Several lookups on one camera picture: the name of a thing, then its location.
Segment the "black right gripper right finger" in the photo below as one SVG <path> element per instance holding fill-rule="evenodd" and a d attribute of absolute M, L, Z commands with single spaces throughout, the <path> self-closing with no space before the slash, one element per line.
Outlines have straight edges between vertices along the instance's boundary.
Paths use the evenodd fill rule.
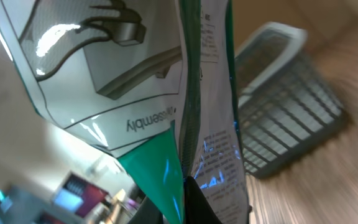
<path fill-rule="evenodd" d="M 184 181 L 185 224 L 222 224 L 192 176 Z"/>

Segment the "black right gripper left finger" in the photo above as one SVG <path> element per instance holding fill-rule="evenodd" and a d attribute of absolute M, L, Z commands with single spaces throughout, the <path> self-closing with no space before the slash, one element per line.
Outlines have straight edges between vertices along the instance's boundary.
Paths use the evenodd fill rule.
<path fill-rule="evenodd" d="M 163 224 L 163 215 L 157 206 L 146 197 L 127 224 Z"/>

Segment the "green gloves packet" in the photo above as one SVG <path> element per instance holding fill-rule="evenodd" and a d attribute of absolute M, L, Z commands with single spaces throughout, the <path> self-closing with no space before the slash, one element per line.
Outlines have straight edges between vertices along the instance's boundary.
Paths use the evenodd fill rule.
<path fill-rule="evenodd" d="M 249 222 L 230 0 L 0 0 L 36 113 L 117 159 L 170 223 L 192 176 L 221 223 Z"/>

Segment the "grey plastic shopping basket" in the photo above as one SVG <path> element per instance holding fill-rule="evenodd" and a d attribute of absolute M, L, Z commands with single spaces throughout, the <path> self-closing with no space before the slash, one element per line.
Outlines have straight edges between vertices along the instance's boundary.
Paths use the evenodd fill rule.
<path fill-rule="evenodd" d="M 280 172 L 346 125 L 344 105 L 304 51 L 307 31 L 268 22 L 242 43 L 235 70 L 244 169 Z"/>

